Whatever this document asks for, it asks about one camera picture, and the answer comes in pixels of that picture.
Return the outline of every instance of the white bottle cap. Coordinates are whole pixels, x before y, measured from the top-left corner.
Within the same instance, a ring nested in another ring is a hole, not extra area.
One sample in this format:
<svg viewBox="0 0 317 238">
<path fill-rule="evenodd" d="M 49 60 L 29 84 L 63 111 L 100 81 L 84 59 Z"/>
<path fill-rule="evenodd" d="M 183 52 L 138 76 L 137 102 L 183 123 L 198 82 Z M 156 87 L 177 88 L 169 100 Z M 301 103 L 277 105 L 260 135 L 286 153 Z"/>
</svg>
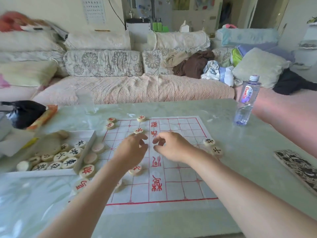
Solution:
<svg viewBox="0 0 317 238">
<path fill-rule="evenodd" d="M 259 75 L 251 75 L 250 76 L 250 81 L 258 81 L 260 79 Z"/>
</svg>

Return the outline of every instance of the green marble table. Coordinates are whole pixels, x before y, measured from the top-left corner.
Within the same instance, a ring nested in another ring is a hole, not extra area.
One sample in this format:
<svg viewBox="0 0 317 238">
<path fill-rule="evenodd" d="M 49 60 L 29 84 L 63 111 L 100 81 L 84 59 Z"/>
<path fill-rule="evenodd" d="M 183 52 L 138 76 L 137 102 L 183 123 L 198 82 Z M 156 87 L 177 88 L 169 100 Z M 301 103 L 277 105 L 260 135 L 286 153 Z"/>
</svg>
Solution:
<svg viewBox="0 0 317 238">
<path fill-rule="evenodd" d="M 224 149 L 222 162 L 309 216 L 317 219 L 317 197 L 274 157 L 273 151 L 291 149 L 317 167 L 317 160 L 251 116 L 245 127 L 232 123 L 236 102 L 231 99 L 97 105 L 85 115 L 80 106 L 61 107 L 42 128 L 105 134 L 106 118 L 199 116 Z M 14 158 L 0 160 L 1 170 L 14 167 Z M 33 237 L 67 205 L 77 176 L 12 179 L 0 176 L 0 238 Z M 240 229 L 219 200 L 205 210 L 176 210 L 101 216 L 93 237 L 200 237 L 238 233 Z"/>
</svg>

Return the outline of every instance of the hand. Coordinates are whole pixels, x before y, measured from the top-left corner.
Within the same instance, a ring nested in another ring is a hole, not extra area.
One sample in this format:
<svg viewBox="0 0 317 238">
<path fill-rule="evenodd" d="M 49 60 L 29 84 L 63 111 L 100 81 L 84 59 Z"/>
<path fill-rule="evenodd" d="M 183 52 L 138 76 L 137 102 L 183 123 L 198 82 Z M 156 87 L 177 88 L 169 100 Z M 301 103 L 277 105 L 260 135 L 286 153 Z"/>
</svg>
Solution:
<svg viewBox="0 0 317 238">
<path fill-rule="evenodd" d="M 197 152 L 197 148 L 192 146 L 183 136 L 174 132 L 162 132 L 154 138 L 154 150 L 169 160 L 175 162 L 188 163 L 188 159 Z"/>
<path fill-rule="evenodd" d="M 117 147 L 111 160 L 118 161 L 126 169 L 137 166 L 144 158 L 149 145 L 144 143 L 148 137 L 145 134 L 131 134 Z"/>
</svg>

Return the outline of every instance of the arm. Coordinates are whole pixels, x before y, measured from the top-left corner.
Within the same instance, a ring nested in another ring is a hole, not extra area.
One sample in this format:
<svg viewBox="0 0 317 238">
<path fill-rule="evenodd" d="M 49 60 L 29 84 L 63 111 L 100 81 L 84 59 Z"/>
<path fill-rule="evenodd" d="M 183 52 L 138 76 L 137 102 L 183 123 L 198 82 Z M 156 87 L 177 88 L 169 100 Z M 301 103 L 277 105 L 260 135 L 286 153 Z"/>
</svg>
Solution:
<svg viewBox="0 0 317 238">
<path fill-rule="evenodd" d="M 190 165 L 202 177 L 247 238 L 316 237 L 317 221 L 195 148 L 181 135 L 160 133 L 153 141 L 157 142 L 157 152 Z"/>
<path fill-rule="evenodd" d="M 98 171 L 93 181 L 38 237 L 91 237 L 117 183 L 129 169 L 138 165 L 143 159 L 148 145 L 144 144 L 142 139 L 146 140 L 147 136 L 132 134 L 125 138 L 113 158 Z"/>
</svg>

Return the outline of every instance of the phone case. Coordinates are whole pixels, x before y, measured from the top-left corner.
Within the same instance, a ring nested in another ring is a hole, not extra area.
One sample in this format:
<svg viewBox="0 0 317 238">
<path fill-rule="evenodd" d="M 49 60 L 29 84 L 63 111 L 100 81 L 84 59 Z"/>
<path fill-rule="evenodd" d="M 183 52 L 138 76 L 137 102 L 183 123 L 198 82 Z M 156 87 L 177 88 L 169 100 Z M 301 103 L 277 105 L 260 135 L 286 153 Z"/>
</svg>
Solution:
<svg viewBox="0 0 317 238">
<path fill-rule="evenodd" d="M 290 149 L 274 152 L 274 156 L 317 196 L 317 169 Z"/>
</svg>

